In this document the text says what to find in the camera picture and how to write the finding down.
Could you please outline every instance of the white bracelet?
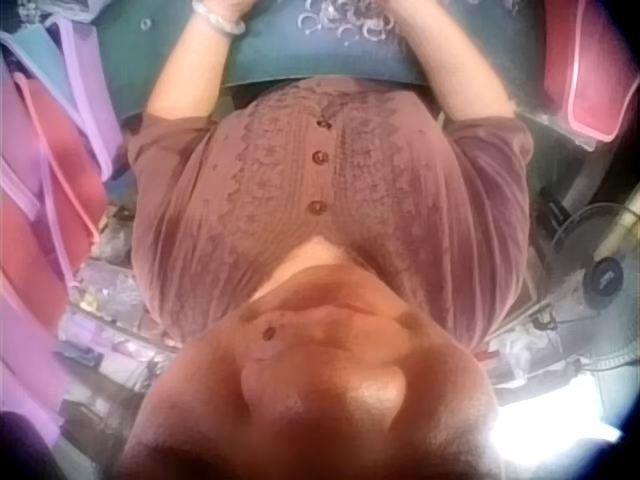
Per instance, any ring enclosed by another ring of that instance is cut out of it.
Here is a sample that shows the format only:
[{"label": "white bracelet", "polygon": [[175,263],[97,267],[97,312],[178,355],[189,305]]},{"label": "white bracelet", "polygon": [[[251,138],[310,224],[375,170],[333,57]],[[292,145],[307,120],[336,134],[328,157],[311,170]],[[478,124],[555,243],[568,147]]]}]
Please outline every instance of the white bracelet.
[{"label": "white bracelet", "polygon": [[227,33],[229,35],[242,35],[246,29],[242,20],[238,20],[236,23],[227,22],[225,19],[209,10],[202,3],[202,0],[193,0],[192,5],[194,12],[206,17],[213,28],[221,31],[222,33]]}]

